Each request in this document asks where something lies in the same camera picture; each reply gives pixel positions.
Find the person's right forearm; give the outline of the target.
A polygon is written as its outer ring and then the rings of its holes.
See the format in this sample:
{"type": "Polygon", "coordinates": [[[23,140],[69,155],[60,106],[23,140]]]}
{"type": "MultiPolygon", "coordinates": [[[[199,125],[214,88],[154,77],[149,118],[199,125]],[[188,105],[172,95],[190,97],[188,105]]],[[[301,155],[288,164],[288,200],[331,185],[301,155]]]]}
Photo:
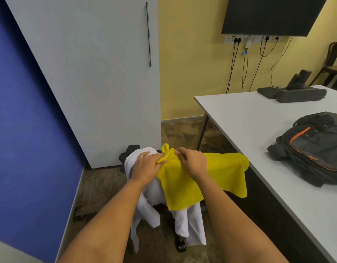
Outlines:
{"type": "Polygon", "coordinates": [[[204,197],[226,263],[289,263],[207,172],[193,172],[190,176],[204,197]]]}

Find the black wall screen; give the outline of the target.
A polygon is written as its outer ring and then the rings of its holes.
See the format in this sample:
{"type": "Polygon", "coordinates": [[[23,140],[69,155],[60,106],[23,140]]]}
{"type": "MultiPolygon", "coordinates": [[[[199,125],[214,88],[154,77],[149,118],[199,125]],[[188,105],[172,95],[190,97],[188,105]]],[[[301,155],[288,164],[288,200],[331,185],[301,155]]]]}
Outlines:
{"type": "Polygon", "coordinates": [[[222,34],[306,37],[327,0],[228,0],[222,34]]]}

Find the black backpack with orange trim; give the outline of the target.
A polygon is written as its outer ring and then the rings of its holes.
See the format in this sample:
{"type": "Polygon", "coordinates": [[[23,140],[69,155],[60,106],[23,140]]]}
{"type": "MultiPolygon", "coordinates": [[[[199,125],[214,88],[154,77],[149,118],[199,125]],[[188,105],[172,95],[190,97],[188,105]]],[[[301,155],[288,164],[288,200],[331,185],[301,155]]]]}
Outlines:
{"type": "Polygon", "coordinates": [[[311,185],[337,186],[337,113],[325,111],[299,118],[267,151],[275,161],[292,162],[311,185]]]}

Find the person's right hand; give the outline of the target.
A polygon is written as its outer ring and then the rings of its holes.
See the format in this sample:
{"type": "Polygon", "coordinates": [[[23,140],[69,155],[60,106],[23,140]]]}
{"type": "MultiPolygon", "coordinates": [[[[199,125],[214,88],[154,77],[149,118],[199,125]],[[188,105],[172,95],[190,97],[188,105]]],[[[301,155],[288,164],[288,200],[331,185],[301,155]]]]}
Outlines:
{"type": "Polygon", "coordinates": [[[199,184],[208,176],[207,158],[197,150],[191,150],[180,147],[178,149],[185,149],[185,162],[181,162],[184,169],[191,176],[191,178],[199,184]]]}

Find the white towel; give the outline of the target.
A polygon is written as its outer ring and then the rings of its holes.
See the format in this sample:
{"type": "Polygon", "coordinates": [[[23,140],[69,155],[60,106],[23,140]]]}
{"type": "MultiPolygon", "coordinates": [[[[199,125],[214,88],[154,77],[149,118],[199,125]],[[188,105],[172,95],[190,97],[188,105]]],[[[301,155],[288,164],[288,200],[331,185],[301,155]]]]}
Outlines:
{"type": "Polygon", "coordinates": [[[162,184],[155,178],[141,192],[132,219],[130,237],[133,251],[139,251],[137,227],[146,221],[152,228],[160,226],[160,216],[168,215],[173,230],[177,252],[185,252],[186,246],[207,245],[202,218],[201,200],[194,200],[184,209],[169,210],[162,184]]]}

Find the white table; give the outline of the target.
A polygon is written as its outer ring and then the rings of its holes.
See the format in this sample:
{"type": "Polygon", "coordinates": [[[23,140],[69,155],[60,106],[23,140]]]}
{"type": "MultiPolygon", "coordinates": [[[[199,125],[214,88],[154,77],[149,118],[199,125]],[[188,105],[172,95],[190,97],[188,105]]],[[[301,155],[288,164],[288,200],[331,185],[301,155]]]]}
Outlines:
{"type": "Polygon", "coordinates": [[[337,263],[337,186],[312,186],[267,147],[304,115],[337,113],[337,91],[320,101],[282,104],[257,92],[196,96],[195,101],[330,263],[337,263]]]}

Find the person's left forearm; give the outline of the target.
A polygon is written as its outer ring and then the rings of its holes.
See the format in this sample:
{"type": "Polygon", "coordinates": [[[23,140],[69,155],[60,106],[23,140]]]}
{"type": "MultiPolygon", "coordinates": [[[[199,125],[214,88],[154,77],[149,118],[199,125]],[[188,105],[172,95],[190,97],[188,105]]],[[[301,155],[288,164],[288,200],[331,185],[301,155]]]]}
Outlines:
{"type": "Polygon", "coordinates": [[[155,176],[133,177],[79,232],[57,263],[123,263],[140,194],[155,176]]]}

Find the person's left hand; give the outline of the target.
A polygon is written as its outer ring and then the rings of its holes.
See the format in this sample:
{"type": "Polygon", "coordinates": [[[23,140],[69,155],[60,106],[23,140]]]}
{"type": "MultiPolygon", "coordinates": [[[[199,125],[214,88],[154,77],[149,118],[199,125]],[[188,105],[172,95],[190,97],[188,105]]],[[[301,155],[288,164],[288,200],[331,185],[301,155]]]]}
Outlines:
{"type": "Polygon", "coordinates": [[[132,168],[131,180],[138,184],[141,189],[149,185],[166,163],[166,160],[157,163],[165,155],[165,153],[150,154],[148,151],[141,153],[132,168]]]}

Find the black table leg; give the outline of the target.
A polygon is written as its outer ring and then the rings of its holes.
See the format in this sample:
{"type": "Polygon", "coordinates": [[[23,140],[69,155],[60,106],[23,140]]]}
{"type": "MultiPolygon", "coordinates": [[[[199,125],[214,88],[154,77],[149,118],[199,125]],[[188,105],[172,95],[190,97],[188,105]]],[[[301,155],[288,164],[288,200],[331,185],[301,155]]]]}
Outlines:
{"type": "Polygon", "coordinates": [[[199,130],[199,134],[198,134],[198,137],[197,137],[196,145],[195,145],[195,150],[197,150],[197,151],[199,151],[199,149],[201,147],[201,142],[202,142],[202,139],[204,137],[208,122],[209,122],[209,116],[206,113],[204,113],[202,123],[201,123],[201,126],[200,126],[200,130],[199,130]]]}

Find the dark wooden chair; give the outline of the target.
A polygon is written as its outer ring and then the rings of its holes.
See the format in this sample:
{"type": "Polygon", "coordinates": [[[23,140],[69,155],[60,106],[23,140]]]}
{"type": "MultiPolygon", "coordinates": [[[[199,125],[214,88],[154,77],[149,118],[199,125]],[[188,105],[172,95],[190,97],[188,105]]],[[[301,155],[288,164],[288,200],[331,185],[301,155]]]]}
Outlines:
{"type": "MultiPolygon", "coordinates": [[[[337,42],[333,42],[329,45],[326,60],[324,66],[321,68],[319,73],[315,76],[313,81],[309,84],[309,86],[313,85],[320,74],[328,74],[327,78],[325,79],[324,83],[322,84],[324,87],[327,87],[329,83],[337,76],[337,66],[334,65],[337,59],[337,42]]],[[[331,89],[337,90],[337,79],[333,83],[331,89]]]]}

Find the yellow microfibre cloth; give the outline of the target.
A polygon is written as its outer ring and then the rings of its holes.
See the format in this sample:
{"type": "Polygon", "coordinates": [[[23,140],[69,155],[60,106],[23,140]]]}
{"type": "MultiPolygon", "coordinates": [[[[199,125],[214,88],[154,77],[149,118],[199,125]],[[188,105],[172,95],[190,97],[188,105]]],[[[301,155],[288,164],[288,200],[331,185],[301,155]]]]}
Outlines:
{"type": "MultiPolygon", "coordinates": [[[[169,210],[184,209],[192,205],[194,200],[202,201],[203,195],[200,188],[182,166],[175,154],[175,149],[165,143],[162,145],[162,152],[166,154],[163,158],[168,161],[159,170],[157,178],[162,184],[169,210]]],[[[203,154],[207,158],[209,175],[222,190],[229,191],[240,198],[247,197],[245,171],[249,168],[249,160],[245,155],[203,154]]]]}

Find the grey cabinet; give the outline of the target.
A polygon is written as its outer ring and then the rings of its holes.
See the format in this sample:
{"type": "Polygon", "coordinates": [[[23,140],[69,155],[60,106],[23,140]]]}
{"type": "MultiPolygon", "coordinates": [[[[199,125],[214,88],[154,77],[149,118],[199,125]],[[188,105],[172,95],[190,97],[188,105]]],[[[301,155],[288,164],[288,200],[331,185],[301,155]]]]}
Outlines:
{"type": "Polygon", "coordinates": [[[158,0],[5,1],[91,168],[161,147],[158,0]]]}

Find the black handheld device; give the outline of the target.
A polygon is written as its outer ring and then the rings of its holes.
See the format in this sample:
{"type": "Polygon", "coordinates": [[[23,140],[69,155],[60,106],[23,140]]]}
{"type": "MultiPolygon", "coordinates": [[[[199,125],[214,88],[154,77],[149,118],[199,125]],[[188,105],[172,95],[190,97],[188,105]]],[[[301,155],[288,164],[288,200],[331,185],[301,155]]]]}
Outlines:
{"type": "Polygon", "coordinates": [[[276,89],[275,99],[280,103],[320,101],[327,94],[326,89],[313,88],[305,83],[312,71],[301,70],[294,74],[286,87],[276,89]]]}

